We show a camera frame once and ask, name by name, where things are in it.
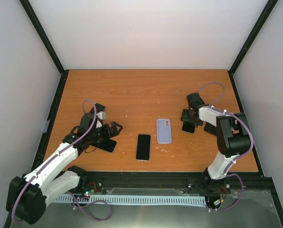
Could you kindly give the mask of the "lilac phone case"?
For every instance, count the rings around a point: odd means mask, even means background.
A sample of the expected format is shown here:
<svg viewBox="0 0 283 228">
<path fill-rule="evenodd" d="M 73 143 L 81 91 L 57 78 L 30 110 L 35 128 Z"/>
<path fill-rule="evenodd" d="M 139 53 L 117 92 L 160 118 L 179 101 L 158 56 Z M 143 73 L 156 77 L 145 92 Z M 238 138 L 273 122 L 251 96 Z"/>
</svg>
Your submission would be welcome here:
<svg viewBox="0 0 283 228">
<path fill-rule="evenodd" d="M 172 142 L 171 123 L 169 119 L 157 119 L 156 136 L 159 144 L 170 144 Z"/>
</svg>

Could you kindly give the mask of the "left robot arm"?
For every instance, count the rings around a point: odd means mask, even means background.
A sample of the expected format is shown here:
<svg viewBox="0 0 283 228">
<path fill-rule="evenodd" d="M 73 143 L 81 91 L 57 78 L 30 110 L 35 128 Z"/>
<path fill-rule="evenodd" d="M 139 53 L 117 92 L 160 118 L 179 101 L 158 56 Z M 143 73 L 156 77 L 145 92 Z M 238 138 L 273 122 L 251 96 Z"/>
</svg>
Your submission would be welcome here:
<svg viewBox="0 0 283 228">
<path fill-rule="evenodd" d="M 46 208 L 70 190 L 83 191 L 88 186 L 86 171 L 77 166 L 63 169 L 91 145 L 111 143 L 122 131 L 122 125 L 103 123 L 106 114 L 86 113 L 59 147 L 36 169 L 24 177 L 15 177 L 9 186 L 6 210 L 14 222 L 36 223 Z"/>
</svg>

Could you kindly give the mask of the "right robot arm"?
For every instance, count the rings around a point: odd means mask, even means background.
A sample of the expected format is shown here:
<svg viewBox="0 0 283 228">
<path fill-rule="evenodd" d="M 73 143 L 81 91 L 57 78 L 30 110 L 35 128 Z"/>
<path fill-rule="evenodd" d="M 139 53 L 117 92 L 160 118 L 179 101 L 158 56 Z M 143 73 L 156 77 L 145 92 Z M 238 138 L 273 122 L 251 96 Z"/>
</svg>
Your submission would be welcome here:
<svg viewBox="0 0 283 228">
<path fill-rule="evenodd" d="M 252 151 L 254 140 L 245 114 L 233 114 L 205 104 L 199 93 L 191 93 L 186 99 L 188 109 L 181 114 L 182 131 L 194 133 L 197 127 L 204 124 L 205 131 L 217 139 L 218 153 L 205 169 L 202 180 L 202 187 L 212 190 L 223 182 L 241 156 Z"/>
</svg>

